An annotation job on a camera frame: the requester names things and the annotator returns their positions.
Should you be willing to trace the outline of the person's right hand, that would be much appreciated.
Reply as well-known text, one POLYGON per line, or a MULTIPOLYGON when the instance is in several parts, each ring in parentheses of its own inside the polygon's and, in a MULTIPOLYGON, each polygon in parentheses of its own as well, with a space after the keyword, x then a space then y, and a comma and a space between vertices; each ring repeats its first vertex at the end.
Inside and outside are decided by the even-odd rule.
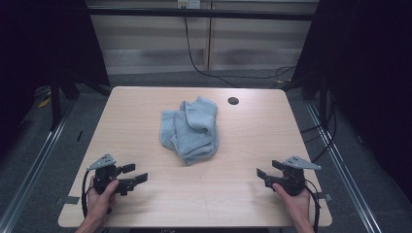
POLYGON ((290 196, 279 184, 274 183, 272 187, 284 201, 293 224, 298 226, 310 226, 310 193, 307 190, 303 190, 296 196, 290 196))

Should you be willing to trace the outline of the metal floor rail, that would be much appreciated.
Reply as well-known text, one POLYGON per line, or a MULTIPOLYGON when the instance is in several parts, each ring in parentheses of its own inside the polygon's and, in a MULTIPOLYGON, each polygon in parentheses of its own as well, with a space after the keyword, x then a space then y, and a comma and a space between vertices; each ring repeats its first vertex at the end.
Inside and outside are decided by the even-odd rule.
POLYGON ((8 205, 5 213, 0 218, 0 233, 12 233, 17 220, 29 198, 31 192, 38 181, 41 172, 43 171, 47 161, 49 160, 53 148, 58 141, 74 105, 69 105, 63 112, 61 120, 56 124, 56 127, 49 133, 48 138, 43 143, 33 165, 30 167, 22 184, 19 186, 15 197, 8 205))
POLYGON ((322 126, 318 129, 318 131, 326 146, 329 157, 332 160, 366 231, 368 233, 383 233, 375 215, 371 211, 365 198, 361 194, 358 185, 353 179, 353 176, 349 171, 349 168, 346 165, 337 145, 334 143, 332 135, 322 126))

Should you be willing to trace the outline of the person's left hand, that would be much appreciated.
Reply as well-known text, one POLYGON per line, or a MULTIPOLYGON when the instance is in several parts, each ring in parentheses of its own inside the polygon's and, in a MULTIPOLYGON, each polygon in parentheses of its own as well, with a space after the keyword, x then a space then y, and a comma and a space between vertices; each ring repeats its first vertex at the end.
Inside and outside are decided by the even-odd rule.
POLYGON ((106 221, 108 210, 116 204, 115 190, 119 185, 118 180, 114 180, 108 184, 105 191, 99 194, 93 183, 93 178, 90 179, 89 191, 87 193, 87 215, 86 220, 93 225, 102 226, 106 221))

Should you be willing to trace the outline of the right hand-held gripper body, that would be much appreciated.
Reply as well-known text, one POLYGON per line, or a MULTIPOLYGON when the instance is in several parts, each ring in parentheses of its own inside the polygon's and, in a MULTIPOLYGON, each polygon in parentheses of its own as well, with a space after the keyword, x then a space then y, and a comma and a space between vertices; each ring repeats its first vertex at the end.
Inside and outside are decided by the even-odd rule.
POLYGON ((321 170, 320 165, 314 164, 296 155, 287 158, 283 162, 285 169, 281 178, 267 175, 264 184, 272 188, 274 183, 279 184, 290 196, 298 195, 305 188, 304 170, 321 170))

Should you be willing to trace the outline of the black horizontal bar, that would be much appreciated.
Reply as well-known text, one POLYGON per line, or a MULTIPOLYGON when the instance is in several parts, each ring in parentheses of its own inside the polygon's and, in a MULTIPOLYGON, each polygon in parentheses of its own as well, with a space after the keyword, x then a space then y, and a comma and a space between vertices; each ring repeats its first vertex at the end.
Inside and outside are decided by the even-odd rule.
POLYGON ((244 18, 273 20, 312 21, 319 18, 316 14, 251 12, 226 10, 182 10, 182 9, 142 9, 142 8, 110 8, 88 7, 91 15, 101 16, 137 16, 137 17, 207 17, 207 18, 244 18))

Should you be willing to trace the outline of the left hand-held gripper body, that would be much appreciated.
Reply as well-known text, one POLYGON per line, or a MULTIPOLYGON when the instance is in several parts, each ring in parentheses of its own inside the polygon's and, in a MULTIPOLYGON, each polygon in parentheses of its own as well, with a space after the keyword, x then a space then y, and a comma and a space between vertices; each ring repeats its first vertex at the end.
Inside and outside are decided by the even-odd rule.
MULTIPOLYGON (((117 166, 116 163, 117 161, 109 153, 106 153, 86 168, 88 171, 95 171, 93 183, 95 190, 99 194, 102 194, 108 184, 116 180, 118 175, 122 174, 121 168, 124 165, 117 166)), ((124 196, 129 191, 132 191, 135 185, 134 179, 121 179, 115 193, 124 196)))

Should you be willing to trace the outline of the light blue towel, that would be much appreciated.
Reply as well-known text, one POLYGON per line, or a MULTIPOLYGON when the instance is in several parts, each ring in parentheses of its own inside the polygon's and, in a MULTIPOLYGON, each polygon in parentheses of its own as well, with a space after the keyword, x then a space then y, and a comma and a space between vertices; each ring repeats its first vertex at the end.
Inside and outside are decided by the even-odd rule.
POLYGON ((161 144, 176 152, 187 165, 212 157, 219 147, 217 112, 218 106, 203 97, 183 101, 179 110, 162 111, 161 144))

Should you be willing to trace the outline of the black stand leg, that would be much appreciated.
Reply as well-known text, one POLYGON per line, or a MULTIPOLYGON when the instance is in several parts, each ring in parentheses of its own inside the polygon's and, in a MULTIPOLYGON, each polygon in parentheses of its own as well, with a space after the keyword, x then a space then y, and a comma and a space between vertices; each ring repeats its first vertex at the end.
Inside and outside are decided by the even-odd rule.
POLYGON ((327 97, 327 80, 325 76, 322 76, 320 86, 320 105, 319 116, 322 127, 326 125, 326 97, 327 97))
POLYGON ((62 119, 60 104, 60 86, 58 83, 56 72, 53 72, 51 76, 51 112, 51 131, 53 131, 57 128, 57 125, 60 123, 62 119))

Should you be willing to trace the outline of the white wall outlet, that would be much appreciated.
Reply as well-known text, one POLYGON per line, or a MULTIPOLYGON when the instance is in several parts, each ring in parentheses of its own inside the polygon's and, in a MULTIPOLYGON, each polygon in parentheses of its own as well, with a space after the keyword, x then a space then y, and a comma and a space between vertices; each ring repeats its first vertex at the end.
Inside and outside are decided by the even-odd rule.
POLYGON ((179 9, 200 10, 201 2, 200 0, 177 0, 177 7, 179 9))

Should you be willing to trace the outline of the dark curtain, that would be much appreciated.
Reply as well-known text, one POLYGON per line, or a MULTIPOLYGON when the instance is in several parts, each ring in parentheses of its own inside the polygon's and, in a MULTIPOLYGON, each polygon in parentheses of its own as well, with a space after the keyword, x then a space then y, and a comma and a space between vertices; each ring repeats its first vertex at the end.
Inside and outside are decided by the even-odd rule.
POLYGON ((78 83, 110 94, 86 0, 0 0, 0 160, 53 72, 69 99, 79 96, 78 83))
POLYGON ((292 79, 326 84, 412 203, 412 0, 319 0, 292 79))

